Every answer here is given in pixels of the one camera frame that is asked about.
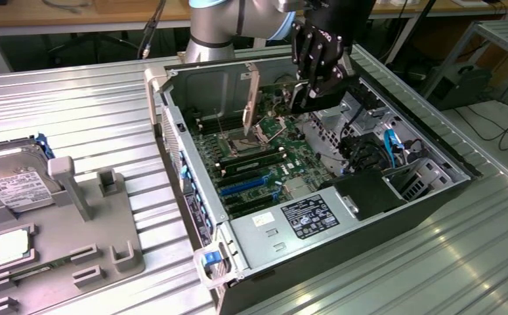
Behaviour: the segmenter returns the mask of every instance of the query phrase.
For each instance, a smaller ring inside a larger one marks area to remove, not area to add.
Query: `white label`
[[[264,224],[268,224],[275,221],[274,215],[271,212],[266,212],[263,215],[258,215],[252,218],[254,225],[256,227],[263,226]]]
[[[51,197],[38,172],[0,178],[0,200],[8,208],[30,205]]]

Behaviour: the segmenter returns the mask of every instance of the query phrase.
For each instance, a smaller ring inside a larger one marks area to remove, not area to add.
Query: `hard drive label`
[[[340,224],[320,195],[282,207],[282,211],[302,240]]]
[[[30,205],[51,197],[38,172],[0,178],[0,200],[8,208]]]

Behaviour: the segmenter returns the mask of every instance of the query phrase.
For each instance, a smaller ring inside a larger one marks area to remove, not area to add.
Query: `gray plastic post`
[[[70,194],[74,204],[78,207],[83,220],[86,222],[92,220],[91,206],[87,203],[83,191],[80,190],[78,182],[74,178],[75,165],[71,156],[50,159],[47,162],[47,172],[50,174],[50,177],[59,181],[63,187],[66,188],[66,191]]]

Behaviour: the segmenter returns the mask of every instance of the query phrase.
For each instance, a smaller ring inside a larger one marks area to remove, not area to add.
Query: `motherboard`
[[[334,174],[306,142],[298,118],[264,117],[247,135],[242,127],[224,130],[234,119],[219,121],[219,132],[199,131],[194,141],[235,219],[315,192]]]

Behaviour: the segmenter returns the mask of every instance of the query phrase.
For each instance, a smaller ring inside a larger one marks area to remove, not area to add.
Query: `pcie slot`
[[[251,180],[251,181],[248,181],[243,184],[239,184],[236,186],[224,188],[222,190],[222,196],[224,197],[224,196],[236,194],[239,192],[243,192],[244,190],[252,189],[255,187],[264,186],[268,183],[268,178],[270,178],[270,175],[260,177],[259,179]]]

